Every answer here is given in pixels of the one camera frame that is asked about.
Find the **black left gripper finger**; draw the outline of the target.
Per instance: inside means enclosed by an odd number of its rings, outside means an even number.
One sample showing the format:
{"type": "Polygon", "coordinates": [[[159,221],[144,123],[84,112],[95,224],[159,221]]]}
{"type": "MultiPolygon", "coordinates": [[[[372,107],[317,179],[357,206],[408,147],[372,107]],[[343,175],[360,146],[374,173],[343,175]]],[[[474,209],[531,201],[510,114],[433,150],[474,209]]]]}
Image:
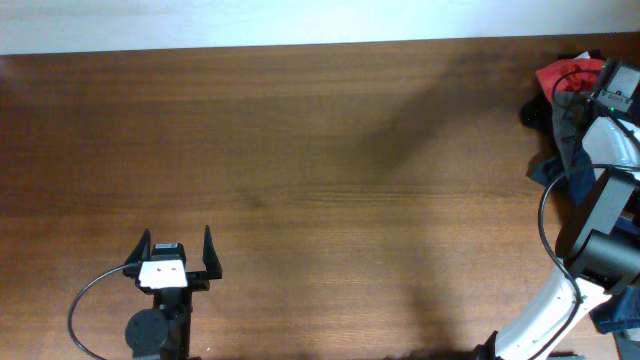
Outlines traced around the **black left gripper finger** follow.
{"type": "Polygon", "coordinates": [[[204,229],[202,261],[209,279],[222,278],[222,266],[215,251],[211,229],[208,225],[206,225],[204,229]]]}
{"type": "Polygon", "coordinates": [[[148,229],[145,229],[142,236],[134,247],[130,255],[125,260],[124,264],[134,264],[139,262],[148,261],[151,255],[151,233],[148,229]]]}

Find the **navy blue shorts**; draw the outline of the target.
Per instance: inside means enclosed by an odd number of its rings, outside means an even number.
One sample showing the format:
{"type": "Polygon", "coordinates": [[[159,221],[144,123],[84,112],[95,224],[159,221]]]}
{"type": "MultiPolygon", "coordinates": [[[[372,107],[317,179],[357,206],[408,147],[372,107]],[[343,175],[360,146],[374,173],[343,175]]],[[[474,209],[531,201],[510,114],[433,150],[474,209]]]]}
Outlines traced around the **navy blue shorts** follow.
{"type": "MultiPolygon", "coordinates": [[[[591,165],[592,162],[587,152],[579,146],[573,152],[571,164],[571,167],[578,168],[591,165]]],[[[574,206],[577,207],[584,201],[596,179],[594,169],[569,176],[568,193],[574,206]]],[[[634,240],[639,244],[639,227],[631,220],[619,217],[614,230],[620,234],[637,236],[634,240]]],[[[639,328],[639,287],[627,288],[621,294],[612,296],[609,301],[592,310],[590,316],[601,334],[639,328]]]]}

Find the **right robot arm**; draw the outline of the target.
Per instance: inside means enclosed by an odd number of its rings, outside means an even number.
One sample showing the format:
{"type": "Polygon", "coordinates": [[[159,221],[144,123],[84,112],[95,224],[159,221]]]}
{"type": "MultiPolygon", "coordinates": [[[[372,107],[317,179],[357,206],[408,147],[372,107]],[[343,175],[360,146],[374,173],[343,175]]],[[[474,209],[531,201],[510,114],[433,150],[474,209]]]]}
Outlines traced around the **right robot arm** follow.
{"type": "Polygon", "coordinates": [[[606,305],[623,308],[597,318],[616,332],[639,324],[639,69],[614,59],[558,60],[537,73],[549,120],[526,105],[521,119],[546,131],[558,166],[544,182],[538,219],[555,187],[575,208],[550,243],[550,277],[511,324],[478,345],[475,359],[551,359],[555,347],[585,316],[606,305]]]}

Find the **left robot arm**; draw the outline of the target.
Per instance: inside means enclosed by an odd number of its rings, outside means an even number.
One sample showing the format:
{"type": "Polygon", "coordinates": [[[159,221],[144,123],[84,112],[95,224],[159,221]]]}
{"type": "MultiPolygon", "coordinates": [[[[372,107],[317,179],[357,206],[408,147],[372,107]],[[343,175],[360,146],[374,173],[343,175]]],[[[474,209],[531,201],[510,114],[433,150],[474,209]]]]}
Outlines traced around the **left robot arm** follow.
{"type": "Polygon", "coordinates": [[[222,278],[209,227],[204,228],[202,262],[202,270],[188,271],[181,243],[153,245],[151,233],[143,232],[123,270],[140,291],[153,297],[152,306],[134,314],[125,329],[134,359],[190,358],[193,294],[209,290],[212,280],[222,278]]]}

